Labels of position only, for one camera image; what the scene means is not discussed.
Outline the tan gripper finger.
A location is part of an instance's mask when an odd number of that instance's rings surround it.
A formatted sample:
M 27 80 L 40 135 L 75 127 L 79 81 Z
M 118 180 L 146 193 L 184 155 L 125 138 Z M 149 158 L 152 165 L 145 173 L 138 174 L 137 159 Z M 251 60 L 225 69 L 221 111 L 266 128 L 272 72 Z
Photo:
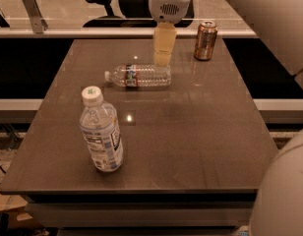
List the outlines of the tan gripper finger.
M 158 23 L 153 34 L 153 62 L 156 66 L 169 64 L 177 30 L 172 23 Z

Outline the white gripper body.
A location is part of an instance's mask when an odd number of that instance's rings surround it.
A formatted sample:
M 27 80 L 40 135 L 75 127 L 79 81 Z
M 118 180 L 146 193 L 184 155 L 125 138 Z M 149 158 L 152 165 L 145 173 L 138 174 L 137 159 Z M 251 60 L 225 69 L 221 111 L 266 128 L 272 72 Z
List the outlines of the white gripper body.
M 158 23 L 179 23 L 187 14 L 191 0 L 149 0 L 151 17 Z

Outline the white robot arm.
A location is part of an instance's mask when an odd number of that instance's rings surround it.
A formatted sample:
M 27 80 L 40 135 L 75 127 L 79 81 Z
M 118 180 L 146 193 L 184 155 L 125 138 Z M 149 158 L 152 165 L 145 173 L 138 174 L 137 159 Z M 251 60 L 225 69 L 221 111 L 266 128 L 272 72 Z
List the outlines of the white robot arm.
M 285 69 L 275 91 L 303 90 L 303 0 L 227 0 Z M 303 236 L 303 129 L 273 159 L 251 213 L 248 236 Z

